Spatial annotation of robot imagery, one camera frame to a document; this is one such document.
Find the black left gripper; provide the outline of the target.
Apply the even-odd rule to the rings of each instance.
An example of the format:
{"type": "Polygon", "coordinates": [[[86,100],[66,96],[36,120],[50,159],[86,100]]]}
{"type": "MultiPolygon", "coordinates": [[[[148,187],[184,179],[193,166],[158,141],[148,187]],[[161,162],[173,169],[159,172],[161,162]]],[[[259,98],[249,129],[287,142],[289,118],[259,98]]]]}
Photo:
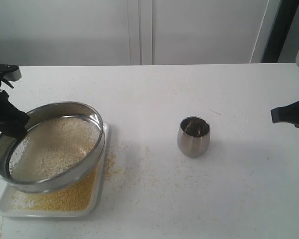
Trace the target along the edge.
{"type": "MultiPolygon", "coordinates": [[[[2,83],[10,87],[6,78],[8,65],[0,64],[0,88],[2,83]]],[[[0,132],[6,136],[21,140],[26,136],[24,124],[27,124],[30,117],[23,111],[17,109],[8,101],[9,95],[0,89],[0,132]]]]}

